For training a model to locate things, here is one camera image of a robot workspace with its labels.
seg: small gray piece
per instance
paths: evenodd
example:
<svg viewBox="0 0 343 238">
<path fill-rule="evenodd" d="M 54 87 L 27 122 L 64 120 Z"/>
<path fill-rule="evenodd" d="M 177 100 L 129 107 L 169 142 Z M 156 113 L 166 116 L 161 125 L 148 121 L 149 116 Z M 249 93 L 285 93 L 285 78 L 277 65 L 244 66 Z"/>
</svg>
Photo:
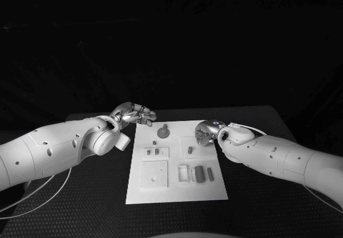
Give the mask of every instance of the small gray piece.
<svg viewBox="0 0 343 238">
<path fill-rule="evenodd" d="M 197 177 L 197 182 L 204 183 L 205 182 L 205 174 L 204 174 L 204 168 L 202 166 L 195 167 L 195 177 Z"/>
<path fill-rule="evenodd" d="M 210 180 L 214 181 L 215 178 L 214 178 L 214 175 L 213 175 L 213 169 L 211 168 L 208 168 L 208 173 L 210 173 Z"/>
</svg>

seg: white board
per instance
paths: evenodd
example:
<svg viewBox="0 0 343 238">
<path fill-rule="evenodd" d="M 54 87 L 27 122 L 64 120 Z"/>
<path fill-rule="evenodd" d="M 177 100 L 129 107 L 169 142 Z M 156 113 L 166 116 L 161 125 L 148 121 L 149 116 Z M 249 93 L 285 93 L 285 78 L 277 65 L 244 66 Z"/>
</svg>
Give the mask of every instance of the white board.
<svg viewBox="0 0 343 238">
<path fill-rule="evenodd" d="M 138 124 L 126 204 L 228 200 L 215 145 L 201 146 L 195 139 L 195 128 L 202 121 L 155 122 L 152 127 Z M 171 135 L 162 139 L 158 130 L 165 124 Z M 192 154 L 188 153 L 189 146 L 194 147 Z M 165 162 L 168 171 L 162 171 Z M 179 168 L 185 168 L 181 166 L 188 167 L 189 182 L 179 181 Z M 204 167 L 205 183 L 192 182 L 191 170 L 197 166 Z M 213 169 L 214 181 L 210 181 L 208 168 Z"/>
</svg>

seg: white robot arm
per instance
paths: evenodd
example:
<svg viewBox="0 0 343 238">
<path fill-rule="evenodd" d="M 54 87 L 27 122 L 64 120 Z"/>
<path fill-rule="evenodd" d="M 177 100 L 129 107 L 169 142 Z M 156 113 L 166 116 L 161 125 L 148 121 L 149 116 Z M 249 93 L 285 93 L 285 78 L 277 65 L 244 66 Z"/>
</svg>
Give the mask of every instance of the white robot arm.
<svg viewBox="0 0 343 238">
<path fill-rule="evenodd" d="M 343 157 L 312 150 L 276 136 L 257 137 L 250 129 L 234 123 L 227 126 L 218 120 L 204 121 L 195 136 L 204 146 L 211 146 L 218 139 L 231 161 L 269 176 L 303 184 L 343 207 Z"/>
<path fill-rule="evenodd" d="M 50 177 L 116 146 L 125 150 L 129 123 L 152 126 L 156 113 L 139 104 L 122 104 L 109 116 L 67 121 L 38 128 L 0 145 L 0 191 L 19 183 Z"/>
</svg>

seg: white cable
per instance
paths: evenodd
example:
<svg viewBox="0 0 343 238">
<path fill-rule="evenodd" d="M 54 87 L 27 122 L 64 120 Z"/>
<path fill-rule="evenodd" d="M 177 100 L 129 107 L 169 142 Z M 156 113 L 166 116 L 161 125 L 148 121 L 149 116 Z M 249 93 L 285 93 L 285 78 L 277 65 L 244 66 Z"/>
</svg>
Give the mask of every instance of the white cable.
<svg viewBox="0 0 343 238">
<path fill-rule="evenodd" d="M 31 212 L 34 212 L 35 210 L 38 210 L 38 209 L 51 201 L 51 200 L 54 199 L 54 197 L 58 195 L 60 191 L 63 190 L 63 188 L 64 188 L 64 186 L 66 186 L 66 184 L 67 184 L 67 181 L 68 181 L 68 178 L 70 178 L 70 175 L 71 175 L 71 171 L 73 171 L 73 168 L 70 169 L 70 173 L 68 173 L 68 176 L 67 176 L 67 180 L 66 180 L 66 182 L 64 182 L 64 184 L 63 184 L 63 186 L 61 186 L 58 192 L 57 192 L 55 195 L 51 197 L 51 199 L 50 199 L 41 206 L 38 206 L 35 209 L 32 209 L 30 212 L 21 214 L 21 215 L 12 216 L 12 217 L 0 217 L 0 220 L 2 220 L 2 219 L 11 219 L 11 218 L 21 217 L 21 216 L 27 215 L 28 213 L 31 213 Z"/>
<path fill-rule="evenodd" d="M 250 126 L 246 126 L 246 125 L 240 125 L 240 126 L 247 127 L 247 128 L 250 128 L 250 129 L 259 131 L 263 135 L 267 135 L 262 130 L 256 129 L 254 127 L 250 127 Z M 336 209 L 341 213 L 343 213 L 343 211 L 341 211 L 332 204 L 329 204 L 329 203 L 313 193 L 313 191 L 308 188 L 306 185 L 303 185 L 303 186 L 305 186 L 306 189 L 311 191 L 311 193 L 312 193 L 334 209 Z"/>
<path fill-rule="evenodd" d="M 48 182 L 53 180 L 53 178 L 55 177 L 55 175 L 50 178 L 50 180 L 44 183 L 44 185 L 22 199 L 19 200 L 17 203 L 14 203 L 12 205 L 9 205 L 8 207 L 5 207 L 0 212 L 4 212 L 5 210 L 8 210 L 11 207 L 14 207 L 18 203 L 21 203 L 24 200 L 27 200 L 38 191 L 40 189 L 48 184 Z"/>
<path fill-rule="evenodd" d="M 309 189 L 309 187 L 306 185 L 303 185 L 306 187 L 306 189 L 311 191 L 311 193 L 334 208 L 336 209 L 341 213 L 343 213 L 342 210 L 339 210 L 332 204 L 329 204 L 316 194 L 315 192 Z"/>
</svg>

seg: table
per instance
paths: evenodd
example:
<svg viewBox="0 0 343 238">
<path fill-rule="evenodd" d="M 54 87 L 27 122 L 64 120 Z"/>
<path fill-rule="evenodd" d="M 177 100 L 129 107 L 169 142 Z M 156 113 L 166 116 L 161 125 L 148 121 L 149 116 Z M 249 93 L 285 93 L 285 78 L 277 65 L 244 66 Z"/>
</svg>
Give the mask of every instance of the table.
<svg viewBox="0 0 343 238">
<path fill-rule="evenodd" d="M 253 126 L 296 142 L 272 106 L 156 111 L 159 121 L 218 119 Z M 106 113 L 73 114 L 80 120 Z M 273 178 L 231 162 L 217 143 L 230 200 L 126 205 L 136 125 L 123 133 L 132 142 L 74 167 L 54 200 L 31 214 L 14 218 L 2 238 L 152 237 L 177 232 L 213 232 L 240 237 L 339 237 L 343 214 L 298 183 Z M 42 204 L 58 191 L 68 171 L 24 203 L 15 215 Z M 32 182 L 25 196 L 47 181 Z"/>
</svg>

